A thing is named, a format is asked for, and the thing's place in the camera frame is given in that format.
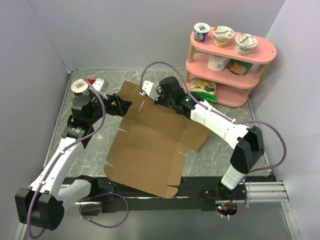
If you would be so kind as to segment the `brown cardboard box sheet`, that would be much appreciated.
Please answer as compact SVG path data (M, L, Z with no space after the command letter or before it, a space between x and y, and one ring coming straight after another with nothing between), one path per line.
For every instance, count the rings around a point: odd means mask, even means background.
M124 81L118 96L131 101L122 118L104 166L113 182L162 198L178 193L188 149L197 152L209 129L177 114L173 109L155 105L140 95L138 84Z

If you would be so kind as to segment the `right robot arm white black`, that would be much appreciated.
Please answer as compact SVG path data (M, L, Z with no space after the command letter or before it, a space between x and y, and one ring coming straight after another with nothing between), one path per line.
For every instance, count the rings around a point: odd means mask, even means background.
M187 93L173 76L164 78L158 85L151 85L145 93L156 105L173 109L177 114L205 126L232 148L230 166L221 179L218 193L226 200L234 196L237 185L265 152L262 130L257 126L236 124L199 94Z

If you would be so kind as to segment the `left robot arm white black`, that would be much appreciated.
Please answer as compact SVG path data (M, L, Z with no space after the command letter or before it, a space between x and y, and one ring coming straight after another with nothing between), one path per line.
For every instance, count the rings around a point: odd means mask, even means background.
M77 201L83 198L94 201L98 197L98 180L94 177L81 175L67 188L61 189L61 185L76 158L97 133L93 125L105 120L106 115L124 117L132 104L115 93L106 97L79 94L73 98L71 115L51 160L28 188L19 188L15 194L22 224L53 231Z

